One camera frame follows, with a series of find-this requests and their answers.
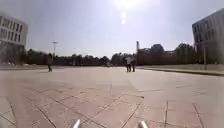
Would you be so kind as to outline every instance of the light pole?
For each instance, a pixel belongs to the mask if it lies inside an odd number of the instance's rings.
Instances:
[[[53,60],[53,58],[54,58],[54,56],[55,56],[56,44],[57,44],[58,42],[52,42],[52,43],[54,44],[54,52],[53,52],[53,55],[52,55],[52,60]]]

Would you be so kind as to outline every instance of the distant building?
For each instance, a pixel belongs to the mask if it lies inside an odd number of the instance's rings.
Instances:
[[[28,25],[0,12],[0,61],[18,60],[20,51],[25,49]]]
[[[224,55],[224,9],[221,9],[192,25],[195,49],[208,62],[223,61]]]

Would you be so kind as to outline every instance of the person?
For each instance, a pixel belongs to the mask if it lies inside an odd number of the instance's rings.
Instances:
[[[48,57],[47,57],[47,66],[48,66],[48,71],[49,72],[52,72],[52,67],[51,67],[52,62],[53,62],[52,55],[49,54]]]
[[[131,57],[127,57],[126,61],[127,61],[127,65],[126,65],[127,72],[131,72],[131,61],[132,61]]]
[[[136,61],[135,61],[135,59],[133,59],[133,60],[131,61],[132,71],[133,71],[133,72],[135,72],[135,64],[136,64]]]

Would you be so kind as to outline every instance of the sunlight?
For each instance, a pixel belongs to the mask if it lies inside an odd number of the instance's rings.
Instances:
[[[115,0],[115,4],[120,9],[134,9],[146,0]]]

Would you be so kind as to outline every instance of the pavement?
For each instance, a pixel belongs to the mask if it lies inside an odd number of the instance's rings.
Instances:
[[[125,71],[1,71],[0,128],[223,128],[223,77]]]
[[[166,69],[166,68],[150,68],[150,67],[137,67],[138,69],[153,70],[153,71],[164,71],[164,72],[177,72],[177,73],[188,73],[198,75],[210,75],[210,76],[224,76],[224,71],[217,70],[190,70],[190,69]]]

